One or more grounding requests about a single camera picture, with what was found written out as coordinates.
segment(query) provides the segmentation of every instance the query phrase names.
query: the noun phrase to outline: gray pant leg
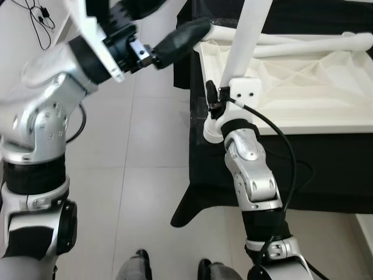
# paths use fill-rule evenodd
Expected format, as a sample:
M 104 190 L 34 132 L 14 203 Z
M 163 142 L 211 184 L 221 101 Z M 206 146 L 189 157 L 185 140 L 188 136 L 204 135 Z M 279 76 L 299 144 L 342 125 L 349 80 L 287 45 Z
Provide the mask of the gray pant leg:
M 146 280 L 143 258 L 133 257 L 122 266 L 116 280 Z
M 242 280 L 235 270 L 224 264 L 212 264 L 210 269 L 211 280 Z
M 0 259 L 1 280 L 45 280 L 42 271 L 40 262 L 33 258 L 9 257 Z

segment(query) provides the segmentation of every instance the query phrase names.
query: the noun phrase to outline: table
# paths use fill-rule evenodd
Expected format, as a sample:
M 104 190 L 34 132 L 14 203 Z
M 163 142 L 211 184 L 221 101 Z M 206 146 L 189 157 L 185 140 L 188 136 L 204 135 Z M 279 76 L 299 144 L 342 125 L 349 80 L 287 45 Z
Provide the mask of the table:
M 219 10 L 208 9 L 214 3 Z M 300 2 L 306 4 L 297 17 Z M 295 18 L 312 14 L 313 9 L 324 9 L 313 15 L 314 24 L 294 24 Z M 292 3 L 290 9 L 286 4 Z M 189 0 L 179 14 L 178 24 L 187 18 L 203 15 L 237 18 L 243 0 Z M 330 9 L 335 12 L 335 24 L 325 28 L 322 18 L 327 18 Z M 272 34 L 340 34 L 343 31 L 373 31 L 373 5 L 340 0 L 278 0 L 274 1 L 265 32 Z M 347 22 L 340 22 L 341 15 Z M 233 186 L 233 178 L 224 163 L 223 144 L 210 144 L 203 138 L 203 123 L 207 116 L 205 91 L 199 56 L 196 52 L 181 61 L 190 69 L 191 128 L 189 136 L 189 179 L 190 185 L 180 202 L 171 225 L 185 226 L 201 210 L 214 206 L 238 206 Z M 175 85 L 185 83 L 185 74 L 175 67 Z M 313 211 L 333 211 L 344 213 L 373 213 L 373 134 L 318 134 L 289 135 L 297 159 L 302 159 L 316 168 L 316 177 L 306 188 L 299 191 L 290 208 Z M 287 150 L 278 136 L 262 136 L 264 147 L 287 155 Z M 267 155 L 267 163 L 273 171 L 282 199 L 286 199 L 290 185 L 290 162 Z M 309 177 L 309 170 L 298 165 L 298 185 Z

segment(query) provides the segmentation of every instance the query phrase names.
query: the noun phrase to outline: white plastic tray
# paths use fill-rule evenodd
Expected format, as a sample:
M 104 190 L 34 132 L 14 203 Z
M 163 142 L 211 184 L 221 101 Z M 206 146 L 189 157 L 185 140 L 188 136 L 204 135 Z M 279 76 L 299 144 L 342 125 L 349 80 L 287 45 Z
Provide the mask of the white plastic tray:
M 286 35 L 300 40 L 332 38 Z M 196 47 L 203 81 L 219 85 L 230 45 Z M 262 80 L 258 107 L 287 134 L 373 132 L 373 61 L 366 52 L 338 51 L 296 57 L 251 59 L 246 76 Z M 262 134 L 274 134 L 254 118 Z

